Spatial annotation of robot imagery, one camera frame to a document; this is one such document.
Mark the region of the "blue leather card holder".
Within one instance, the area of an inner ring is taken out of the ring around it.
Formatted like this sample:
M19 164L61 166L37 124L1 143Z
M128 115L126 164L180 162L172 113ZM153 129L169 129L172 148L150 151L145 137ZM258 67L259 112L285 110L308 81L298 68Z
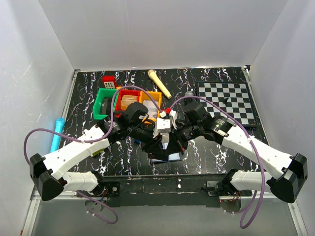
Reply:
M150 164L160 164L160 163L167 163L167 162L177 162L183 159L182 153L174 153L169 155L168 160L158 160L158 159L149 159Z

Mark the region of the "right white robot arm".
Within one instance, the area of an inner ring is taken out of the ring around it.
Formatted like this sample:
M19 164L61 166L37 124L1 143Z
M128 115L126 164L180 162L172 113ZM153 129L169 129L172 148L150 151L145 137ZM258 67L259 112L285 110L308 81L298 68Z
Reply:
M176 121L177 113L168 108L161 117L170 121L170 142L185 150L188 141L199 136L230 148L246 158L257 161L260 173L232 169L211 191L234 195L239 191L267 191L278 199L295 202L307 180L307 159L278 151L249 135L245 128L226 116L211 116L202 104L193 101L184 107L188 122Z

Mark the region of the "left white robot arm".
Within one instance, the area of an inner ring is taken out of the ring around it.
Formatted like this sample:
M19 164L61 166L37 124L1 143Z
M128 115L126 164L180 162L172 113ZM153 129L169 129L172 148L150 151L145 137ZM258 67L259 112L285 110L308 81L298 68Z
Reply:
M95 197L101 196L105 185L100 174L95 171L70 172L69 169L128 136L141 142L149 141L153 131L145 127L148 117L148 108L134 102L119 117L106 117L85 130L79 141L72 141L44 156L37 153L30 157L30 177L41 199L49 201L62 192L78 190L90 192Z

